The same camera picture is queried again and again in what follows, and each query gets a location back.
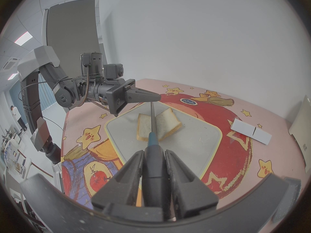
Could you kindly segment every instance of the ceiling light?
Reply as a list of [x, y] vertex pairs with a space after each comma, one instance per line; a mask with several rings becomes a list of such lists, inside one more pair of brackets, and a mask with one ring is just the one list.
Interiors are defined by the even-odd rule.
[[12, 79], [14, 79], [14, 77], [17, 75], [17, 73], [13, 73], [9, 78], [8, 78], [8, 80], [12, 80]]
[[26, 33], [24, 33], [21, 37], [19, 37], [15, 43], [17, 45], [23, 45], [26, 41], [30, 40], [32, 38], [32, 35], [27, 31]]

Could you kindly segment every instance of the person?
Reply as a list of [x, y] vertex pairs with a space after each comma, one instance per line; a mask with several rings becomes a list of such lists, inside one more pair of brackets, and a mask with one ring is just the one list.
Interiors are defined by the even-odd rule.
[[19, 113], [17, 107], [14, 107], [13, 105], [11, 106], [11, 111], [13, 111], [13, 117], [15, 117], [15, 119], [17, 120], [17, 122], [19, 123], [19, 125], [22, 127], [22, 129], [24, 130], [24, 132], [27, 130], [27, 127], [23, 121], [23, 119], [21, 118], [21, 114]]

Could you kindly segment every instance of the ceiling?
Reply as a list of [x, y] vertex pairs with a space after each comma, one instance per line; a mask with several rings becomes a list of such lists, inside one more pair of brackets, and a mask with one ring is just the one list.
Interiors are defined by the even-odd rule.
[[[42, 45], [42, 20], [44, 10], [73, 0], [25, 0], [18, 11], [10, 17], [9, 25], [3, 32], [0, 39], [0, 69], [11, 58], [23, 58], [31, 50]], [[99, 4], [95, 6], [96, 24], [98, 37], [101, 37], [99, 21]], [[14, 43], [22, 34], [29, 32], [33, 38], [22, 46]], [[18, 80], [16, 76], [12, 80], [7, 80], [12, 73], [17, 73], [17, 64], [6, 72], [0, 72], [0, 92], [10, 89]]]

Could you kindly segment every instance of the bread slice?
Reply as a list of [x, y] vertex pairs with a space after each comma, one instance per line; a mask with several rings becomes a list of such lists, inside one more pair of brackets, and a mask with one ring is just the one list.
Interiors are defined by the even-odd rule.
[[145, 114], [138, 115], [136, 138], [139, 141], [148, 141], [151, 132], [151, 116]]
[[[172, 108], [168, 108], [155, 117], [158, 140], [173, 134], [182, 124], [177, 119]], [[151, 117], [145, 114], [138, 115], [138, 126], [136, 138], [139, 141], [148, 141], [149, 133], [151, 132]]]

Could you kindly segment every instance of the blue curtain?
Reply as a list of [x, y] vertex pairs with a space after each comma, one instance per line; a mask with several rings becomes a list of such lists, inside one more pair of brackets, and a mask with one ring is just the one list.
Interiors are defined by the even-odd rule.
[[[39, 73], [39, 82], [44, 82], [45, 79]], [[41, 104], [41, 111], [45, 110], [47, 107], [50, 107], [52, 104], [56, 103], [54, 94], [47, 83], [39, 84], [39, 98]]]
[[[39, 82], [44, 82], [44, 78], [39, 73]], [[41, 111], [45, 110], [47, 107], [51, 106], [52, 104], [56, 103], [54, 94], [47, 83], [40, 83], [39, 86], [39, 98], [41, 104]], [[18, 99], [18, 93], [21, 91], [21, 83], [17, 81], [12, 88], [10, 89], [10, 95], [13, 101], [13, 105], [18, 108], [19, 113], [25, 123], [27, 123], [23, 103], [21, 100]]]

